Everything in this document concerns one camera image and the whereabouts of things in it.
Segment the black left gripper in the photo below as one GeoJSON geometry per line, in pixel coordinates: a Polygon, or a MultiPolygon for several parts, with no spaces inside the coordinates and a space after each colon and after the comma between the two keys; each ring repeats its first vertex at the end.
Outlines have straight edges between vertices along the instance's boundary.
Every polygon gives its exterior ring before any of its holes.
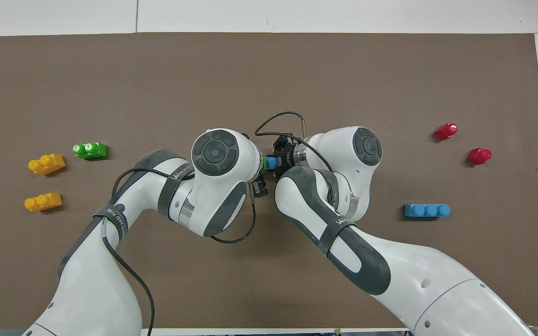
{"type": "Polygon", "coordinates": [[[264,170],[261,169],[256,180],[250,183],[251,192],[254,198],[261,198],[268,195],[267,184],[264,178],[264,170]]]}

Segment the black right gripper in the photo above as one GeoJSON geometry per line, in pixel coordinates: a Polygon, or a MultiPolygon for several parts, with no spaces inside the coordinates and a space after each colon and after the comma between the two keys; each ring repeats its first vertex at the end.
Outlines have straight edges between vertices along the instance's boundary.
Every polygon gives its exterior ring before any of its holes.
{"type": "Polygon", "coordinates": [[[275,141],[273,155],[281,158],[281,166],[273,170],[273,176],[277,183],[280,178],[293,166],[296,166],[293,158],[297,143],[288,137],[290,134],[279,135],[275,141]]]}

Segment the red one-stud block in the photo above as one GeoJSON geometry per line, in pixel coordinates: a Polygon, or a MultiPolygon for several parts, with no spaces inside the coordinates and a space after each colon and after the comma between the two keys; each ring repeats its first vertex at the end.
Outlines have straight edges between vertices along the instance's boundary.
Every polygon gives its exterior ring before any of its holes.
{"type": "Polygon", "coordinates": [[[458,131],[458,126],[454,123],[445,123],[440,126],[433,134],[442,142],[451,138],[458,131]]]}
{"type": "Polygon", "coordinates": [[[470,164],[476,166],[486,163],[489,161],[489,159],[491,159],[491,157],[492,153],[489,149],[476,147],[470,151],[466,157],[466,160],[470,162],[470,164]]]}

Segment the yellow two-stud block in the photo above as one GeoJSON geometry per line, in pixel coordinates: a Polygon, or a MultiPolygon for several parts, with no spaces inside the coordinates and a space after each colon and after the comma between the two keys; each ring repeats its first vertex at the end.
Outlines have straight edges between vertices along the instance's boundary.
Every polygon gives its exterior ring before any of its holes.
{"type": "Polygon", "coordinates": [[[61,195],[59,193],[47,193],[27,198],[24,200],[24,208],[30,212],[42,212],[62,205],[61,195]]]}
{"type": "Polygon", "coordinates": [[[36,175],[47,175],[65,167],[62,155],[49,154],[43,155],[38,160],[30,160],[28,169],[36,175]]]}

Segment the brown table mat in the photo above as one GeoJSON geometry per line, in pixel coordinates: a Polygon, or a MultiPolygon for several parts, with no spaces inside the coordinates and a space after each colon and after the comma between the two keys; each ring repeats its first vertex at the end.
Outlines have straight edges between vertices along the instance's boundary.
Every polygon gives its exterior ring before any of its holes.
{"type": "Polygon", "coordinates": [[[538,325],[535,38],[421,34],[120,34],[0,37],[0,329],[25,330],[117,176],[166,147],[190,159],[209,128],[254,130],[282,111],[309,135],[363,126],[383,158],[357,227],[431,246],[538,325]],[[458,131],[440,142],[445,123],[458,131]],[[76,143],[100,142],[85,160],[76,143]],[[466,160],[489,149],[481,165],[466,160]],[[30,160],[62,155],[47,175],[30,160]],[[24,200],[59,193],[42,212],[24,200]],[[448,204],[406,217],[404,204],[448,204]]]}

